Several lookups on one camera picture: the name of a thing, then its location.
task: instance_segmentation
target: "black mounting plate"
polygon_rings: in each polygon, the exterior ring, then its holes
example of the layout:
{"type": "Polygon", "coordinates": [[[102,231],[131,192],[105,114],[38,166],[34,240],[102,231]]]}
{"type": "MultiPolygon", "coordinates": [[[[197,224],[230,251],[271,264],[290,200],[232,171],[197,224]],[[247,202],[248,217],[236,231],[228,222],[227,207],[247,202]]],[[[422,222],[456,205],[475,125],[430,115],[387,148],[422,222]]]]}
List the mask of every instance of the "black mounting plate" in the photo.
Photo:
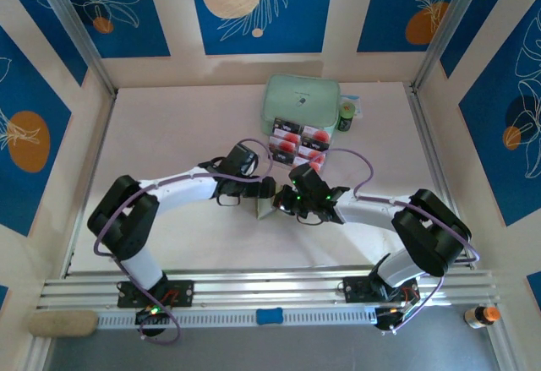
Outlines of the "black mounting plate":
{"type": "MultiPolygon", "coordinates": [[[[370,279],[367,276],[347,276],[342,283],[346,303],[381,303],[381,296],[373,293],[370,287],[370,279]]],[[[387,302],[399,303],[406,301],[406,294],[402,288],[408,287],[418,291],[417,281],[412,279],[404,282],[397,288],[397,294],[387,302]]]]}
{"type": "MultiPolygon", "coordinates": [[[[150,300],[129,281],[119,282],[118,302],[119,308],[145,308],[150,304],[150,300]]],[[[169,281],[165,285],[166,291],[178,291],[174,302],[170,299],[164,304],[171,305],[174,308],[190,308],[194,300],[194,282],[191,280],[169,281]]]]}

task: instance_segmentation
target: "gray floor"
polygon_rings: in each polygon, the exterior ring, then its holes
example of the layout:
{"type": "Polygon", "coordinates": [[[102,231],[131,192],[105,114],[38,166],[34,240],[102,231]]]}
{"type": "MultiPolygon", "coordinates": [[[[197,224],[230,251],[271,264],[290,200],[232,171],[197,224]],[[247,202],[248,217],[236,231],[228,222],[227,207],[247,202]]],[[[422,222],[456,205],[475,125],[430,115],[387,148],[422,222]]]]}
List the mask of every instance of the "gray floor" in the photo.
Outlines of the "gray floor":
{"type": "Polygon", "coordinates": [[[498,369],[486,330],[462,320],[465,308],[426,308],[397,336],[373,326],[186,329],[175,346],[154,346],[135,331],[59,339],[48,369],[220,371],[412,371],[498,369]]]}

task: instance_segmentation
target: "small bottle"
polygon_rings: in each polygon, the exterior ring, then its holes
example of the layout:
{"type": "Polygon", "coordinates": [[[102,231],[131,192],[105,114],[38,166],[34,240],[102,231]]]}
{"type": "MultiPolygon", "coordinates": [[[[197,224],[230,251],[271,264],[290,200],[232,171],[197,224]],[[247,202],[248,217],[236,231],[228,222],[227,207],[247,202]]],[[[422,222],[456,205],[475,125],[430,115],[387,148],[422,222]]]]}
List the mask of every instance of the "small bottle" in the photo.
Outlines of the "small bottle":
{"type": "Polygon", "coordinates": [[[469,309],[464,314],[464,320],[474,329],[490,326],[500,317],[500,311],[497,308],[485,306],[469,309]]]}

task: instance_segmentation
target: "white table surface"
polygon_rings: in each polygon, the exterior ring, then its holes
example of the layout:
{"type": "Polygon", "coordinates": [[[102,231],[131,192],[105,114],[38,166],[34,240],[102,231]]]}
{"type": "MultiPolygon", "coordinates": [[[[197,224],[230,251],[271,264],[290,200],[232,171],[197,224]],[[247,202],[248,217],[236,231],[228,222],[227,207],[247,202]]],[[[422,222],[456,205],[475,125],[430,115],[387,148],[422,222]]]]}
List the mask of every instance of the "white table surface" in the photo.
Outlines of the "white table surface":
{"type": "MultiPolygon", "coordinates": [[[[412,194],[434,189],[402,83],[341,84],[342,93],[360,95],[363,117],[336,132],[334,147],[363,153],[375,176],[364,192],[412,194]]],[[[260,132],[264,85],[122,89],[118,92],[85,223],[114,180],[124,174],[152,179],[185,172],[227,152],[240,139],[265,140],[260,132]]],[[[260,151],[258,145],[254,150],[260,151]]],[[[266,169],[260,164],[258,172],[266,169]]],[[[369,174],[357,157],[329,155],[323,178],[331,187],[353,187],[369,174]]],[[[287,171],[276,167],[277,181],[287,171]]],[[[92,252],[95,237],[81,229],[69,272],[115,270],[92,252]]],[[[292,268],[376,263],[402,242],[375,227],[325,223],[303,226],[280,212],[256,219],[255,201],[220,207],[200,201],[159,216],[147,246],[165,270],[292,268]]]]}

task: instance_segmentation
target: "orange bottle cap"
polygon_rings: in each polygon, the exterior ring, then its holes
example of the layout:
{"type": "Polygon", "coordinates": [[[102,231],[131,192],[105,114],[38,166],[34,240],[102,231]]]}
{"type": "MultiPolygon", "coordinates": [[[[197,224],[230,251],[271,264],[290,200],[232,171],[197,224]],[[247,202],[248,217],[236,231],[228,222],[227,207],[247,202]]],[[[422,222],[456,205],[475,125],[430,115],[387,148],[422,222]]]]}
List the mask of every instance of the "orange bottle cap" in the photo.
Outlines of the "orange bottle cap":
{"type": "Polygon", "coordinates": [[[483,314],[489,322],[495,322],[501,317],[500,311],[497,308],[486,308],[483,314]]]}

